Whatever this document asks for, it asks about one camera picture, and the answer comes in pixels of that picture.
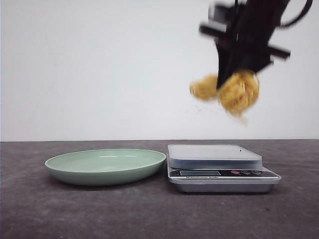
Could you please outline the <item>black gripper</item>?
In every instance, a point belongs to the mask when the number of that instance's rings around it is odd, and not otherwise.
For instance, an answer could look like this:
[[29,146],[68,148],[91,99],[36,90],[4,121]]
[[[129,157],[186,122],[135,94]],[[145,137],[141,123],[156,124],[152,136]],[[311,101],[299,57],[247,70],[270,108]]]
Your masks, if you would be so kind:
[[258,72],[271,63],[271,57],[287,59],[290,51],[269,44],[289,1],[248,0],[226,7],[217,4],[210,23],[199,32],[214,38],[218,52],[217,89],[239,69]]

